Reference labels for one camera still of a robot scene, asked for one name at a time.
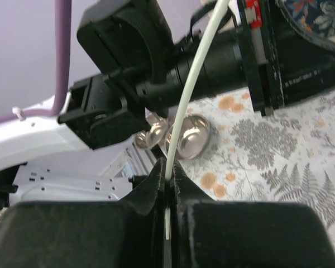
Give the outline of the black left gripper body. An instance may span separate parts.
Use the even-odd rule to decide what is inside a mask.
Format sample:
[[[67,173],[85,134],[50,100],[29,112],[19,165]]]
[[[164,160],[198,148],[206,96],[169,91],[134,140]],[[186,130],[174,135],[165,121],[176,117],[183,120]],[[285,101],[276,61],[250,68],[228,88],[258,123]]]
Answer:
[[[255,111],[279,109],[335,88],[335,43],[296,22],[285,1],[238,1],[241,21],[217,32],[192,100],[247,87]],[[189,30],[173,42],[156,1],[99,1],[77,31],[100,70],[89,95],[108,116],[141,117],[179,103],[200,43]]]

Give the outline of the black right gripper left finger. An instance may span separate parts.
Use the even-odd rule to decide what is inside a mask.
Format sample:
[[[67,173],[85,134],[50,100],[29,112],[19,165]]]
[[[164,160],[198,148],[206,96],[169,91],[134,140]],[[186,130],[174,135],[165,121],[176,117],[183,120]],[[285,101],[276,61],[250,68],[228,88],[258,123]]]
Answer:
[[[165,159],[118,201],[25,202],[0,221],[0,267],[163,267]]]

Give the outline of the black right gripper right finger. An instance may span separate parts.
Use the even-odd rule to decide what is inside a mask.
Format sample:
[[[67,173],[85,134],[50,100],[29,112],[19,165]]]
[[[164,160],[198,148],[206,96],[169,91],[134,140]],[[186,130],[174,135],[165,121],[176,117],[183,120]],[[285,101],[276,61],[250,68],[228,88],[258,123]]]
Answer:
[[[323,223],[299,203],[218,202],[175,162],[173,267],[335,267]]]

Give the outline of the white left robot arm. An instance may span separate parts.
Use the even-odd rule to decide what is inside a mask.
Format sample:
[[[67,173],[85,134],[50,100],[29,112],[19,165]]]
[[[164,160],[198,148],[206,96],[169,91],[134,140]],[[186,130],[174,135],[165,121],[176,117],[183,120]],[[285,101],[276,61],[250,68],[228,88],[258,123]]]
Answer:
[[[270,118],[252,111],[246,88],[188,105],[212,123],[207,150],[182,165],[219,200],[301,201],[321,214],[335,213],[335,91],[285,108]],[[80,173],[94,164],[112,173],[123,144],[90,152],[52,118],[31,117],[0,125],[0,168],[21,161]]]

